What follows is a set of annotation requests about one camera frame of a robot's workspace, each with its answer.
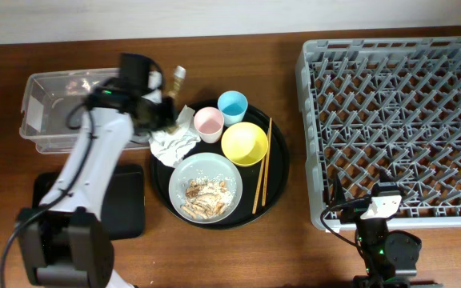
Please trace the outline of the black round tray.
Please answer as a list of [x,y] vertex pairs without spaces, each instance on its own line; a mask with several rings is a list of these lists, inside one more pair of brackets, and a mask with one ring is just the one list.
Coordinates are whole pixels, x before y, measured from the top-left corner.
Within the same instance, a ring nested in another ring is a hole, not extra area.
[[257,163],[249,167],[239,166],[237,170],[243,181],[243,196],[236,210],[223,220],[211,224],[199,225],[190,216],[182,216],[175,209],[176,205],[170,200],[169,182],[174,169],[163,165],[156,157],[152,157],[149,164],[152,185],[158,198],[173,215],[192,226],[199,226],[210,230],[229,230],[244,226],[260,218],[280,199],[286,188],[290,170],[290,155],[283,134],[276,124],[269,123],[270,117],[255,106],[247,108],[244,120],[252,122],[264,130],[268,127],[272,128],[266,203],[262,204],[262,201],[258,200],[257,210],[255,213],[252,212],[259,180],[260,165]]

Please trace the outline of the rice and food scraps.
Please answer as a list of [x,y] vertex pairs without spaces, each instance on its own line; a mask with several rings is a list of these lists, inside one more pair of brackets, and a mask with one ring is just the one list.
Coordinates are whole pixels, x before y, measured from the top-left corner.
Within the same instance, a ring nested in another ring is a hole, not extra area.
[[224,214],[234,196],[225,180],[196,178],[188,182],[180,208],[193,219],[208,220]]

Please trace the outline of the right wooden chopstick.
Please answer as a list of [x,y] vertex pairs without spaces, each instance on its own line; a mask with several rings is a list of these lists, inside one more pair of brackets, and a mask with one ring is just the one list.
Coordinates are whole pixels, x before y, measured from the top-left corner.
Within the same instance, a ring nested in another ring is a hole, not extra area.
[[272,135],[272,118],[269,119],[269,126],[268,126],[268,133],[267,133],[267,140],[268,140],[268,150],[266,153],[265,158],[263,159],[264,162],[264,179],[263,179],[263,195],[262,195],[262,206],[266,205],[267,201],[267,183],[268,183],[268,173],[269,173],[269,162],[270,162],[270,155],[271,155],[271,135]]

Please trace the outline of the clear plastic bin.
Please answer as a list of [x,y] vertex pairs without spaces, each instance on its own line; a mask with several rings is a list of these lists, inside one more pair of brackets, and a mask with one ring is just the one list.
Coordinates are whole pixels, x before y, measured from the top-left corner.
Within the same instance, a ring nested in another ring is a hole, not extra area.
[[41,154],[70,153],[78,132],[66,127],[66,116],[92,88],[117,75],[117,68],[32,74],[22,99],[20,136]]

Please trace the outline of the grey dishwasher rack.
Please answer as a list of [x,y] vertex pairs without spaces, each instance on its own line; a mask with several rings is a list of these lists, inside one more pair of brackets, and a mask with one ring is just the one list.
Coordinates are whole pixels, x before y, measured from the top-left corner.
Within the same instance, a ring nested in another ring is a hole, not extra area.
[[312,224],[381,173],[404,192],[393,229],[461,227],[461,37],[309,40],[296,67]]

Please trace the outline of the black rectangular tray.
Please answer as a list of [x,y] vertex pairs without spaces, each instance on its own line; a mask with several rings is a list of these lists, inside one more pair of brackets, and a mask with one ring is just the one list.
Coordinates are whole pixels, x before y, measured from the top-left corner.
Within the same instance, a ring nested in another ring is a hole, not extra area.
[[88,168],[50,211],[72,214],[79,207],[97,216],[112,241],[142,235],[146,225],[143,168],[138,164],[113,170]]

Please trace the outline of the yellow bowl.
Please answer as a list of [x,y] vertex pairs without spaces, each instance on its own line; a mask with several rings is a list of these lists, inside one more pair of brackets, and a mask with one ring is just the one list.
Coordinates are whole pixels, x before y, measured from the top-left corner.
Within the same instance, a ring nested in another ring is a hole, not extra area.
[[221,140],[224,156],[237,166],[253,166],[267,154],[267,134],[251,122],[239,122],[226,129]]

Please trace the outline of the white napkin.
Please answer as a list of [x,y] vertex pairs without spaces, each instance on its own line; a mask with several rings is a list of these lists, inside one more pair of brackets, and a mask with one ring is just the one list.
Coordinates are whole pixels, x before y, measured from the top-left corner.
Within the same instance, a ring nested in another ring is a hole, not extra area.
[[175,168],[201,141],[194,128],[194,114],[195,110],[184,106],[176,120],[177,128],[173,132],[158,131],[150,136],[150,151],[163,165]]

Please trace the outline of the blue cup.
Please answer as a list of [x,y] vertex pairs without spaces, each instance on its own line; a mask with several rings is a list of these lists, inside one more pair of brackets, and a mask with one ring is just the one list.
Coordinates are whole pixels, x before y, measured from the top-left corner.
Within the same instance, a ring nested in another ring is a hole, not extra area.
[[223,115],[224,126],[232,126],[243,120],[248,101],[244,94],[230,90],[219,96],[217,107]]

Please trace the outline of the small glass bottle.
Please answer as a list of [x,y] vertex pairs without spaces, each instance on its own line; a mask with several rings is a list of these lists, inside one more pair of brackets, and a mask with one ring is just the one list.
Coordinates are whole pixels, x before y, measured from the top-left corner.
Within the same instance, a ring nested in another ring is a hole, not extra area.
[[182,88],[182,84],[186,78],[186,69],[182,66],[177,66],[174,70],[173,75],[173,82],[169,90],[167,91],[167,95],[171,98],[177,98],[178,94]]

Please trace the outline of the left wooden chopstick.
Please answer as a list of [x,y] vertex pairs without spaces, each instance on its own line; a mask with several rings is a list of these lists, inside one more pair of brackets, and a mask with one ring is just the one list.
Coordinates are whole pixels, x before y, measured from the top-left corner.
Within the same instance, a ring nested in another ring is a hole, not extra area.
[[263,157],[263,159],[261,160],[261,163],[260,163],[259,178],[258,178],[256,190],[255,190],[254,204],[253,204],[252,211],[251,211],[252,214],[256,214],[258,204],[259,204],[259,195],[260,195],[262,187],[263,187],[263,179],[265,177],[264,174],[266,173],[265,169],[268,166],[268,164],[266,164],[266,161],[267,161],[269,153],[270,153],[271,130],[272,130],[271,127],[272,127],[272,118],[270,118],[270,120],[269,120],[268,131],[267,131],[267,152],[266,152],[265,156]]

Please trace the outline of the grey plate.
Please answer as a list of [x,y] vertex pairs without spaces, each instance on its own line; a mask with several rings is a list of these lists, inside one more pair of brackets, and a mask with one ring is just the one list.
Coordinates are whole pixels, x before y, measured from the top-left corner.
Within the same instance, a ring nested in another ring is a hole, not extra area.
[[235,195],[233,202],[226,212],[218,217],[202,220],[193,219],[198,224],[211,224],[223,220],[230,216],[237,208],[243,195],[243,181],[236,166],[222,155],[215,153],[199,153],[184,159],[171,175],[169,182],[170,200],[176,205],[175,209],[182,216],[190,216],[181,210],[180,206],[185,200],[185,190],[188,182],[196,178],[206,178],[209,180],[225,180],[228,189]]

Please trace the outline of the wooden chopstick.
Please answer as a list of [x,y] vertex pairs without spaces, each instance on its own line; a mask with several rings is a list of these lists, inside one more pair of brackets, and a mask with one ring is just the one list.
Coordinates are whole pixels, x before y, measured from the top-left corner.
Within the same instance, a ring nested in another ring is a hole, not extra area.
[[266,153],[265,158],[263,159],[264,162],[264,179],[263,179],[263,195],[262,195],[262,206],[266,205],[267,201],[267,183],[268,183],[268,173],[269,173],[269,162],[270,162],[270,155],[271,155],[271,135],[272,135],[272,118],[269,119],[269,126],[268,126],[268,133],[267,133],[267,140],[268,140],[268,150]]
[[262,187],[263,187],[263,179],[265,177],[264,174],[266,173],[265,169],[268,166],[268,164],[266,164],[266,161],[267,161],[269,153],[270,153],[271,130],[272,130],[271,127],[272,127],[272,118],[270,118],[270,120],[269,120],[268,131],[267,131],[267,152],[266,152],[265,156],[263,157],[263,159],[261,160],[261,163],[260,163],[259,178],[258,178],[256,190],[255,190],[254,204],[253,204],[252,211],[251,211],[252,214],[256,214],[258,204],[259,204],[259,195],[260,195]]

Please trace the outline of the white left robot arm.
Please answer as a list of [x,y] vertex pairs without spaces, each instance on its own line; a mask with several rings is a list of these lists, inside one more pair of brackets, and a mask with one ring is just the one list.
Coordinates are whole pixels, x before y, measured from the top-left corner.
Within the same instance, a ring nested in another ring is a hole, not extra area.
[[23,208],[2,252],[18,242],[26,276],[43,287],[128,287],[114,269],[114,247],[101,223],[102,205],[118,159],[139,130],[173,126],[174,99],[157,102],[136,89],[95,89],[82,103],[80,134],[56,182],[35,208]]

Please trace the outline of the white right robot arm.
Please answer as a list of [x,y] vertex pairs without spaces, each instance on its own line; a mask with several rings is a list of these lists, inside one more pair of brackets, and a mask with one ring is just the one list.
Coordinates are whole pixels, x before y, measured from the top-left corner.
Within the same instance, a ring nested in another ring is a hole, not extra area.
[[339,221],[342,223],[392,218],[397,213],[404,194],[394,179],[385,170],[381,170],[379,181],[372,186],[369,194],[346,200],[345,189],[339,177],[335,176],[330,211],[339,211]]

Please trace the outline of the pink cup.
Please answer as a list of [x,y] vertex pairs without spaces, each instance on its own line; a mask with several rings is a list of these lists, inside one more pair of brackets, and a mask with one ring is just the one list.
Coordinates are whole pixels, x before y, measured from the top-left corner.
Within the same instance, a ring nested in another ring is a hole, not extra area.
[[214,107],[204,107],[194,115],[194,127],[206,143],[216,143],[220,139],[223,124],[222,113]]

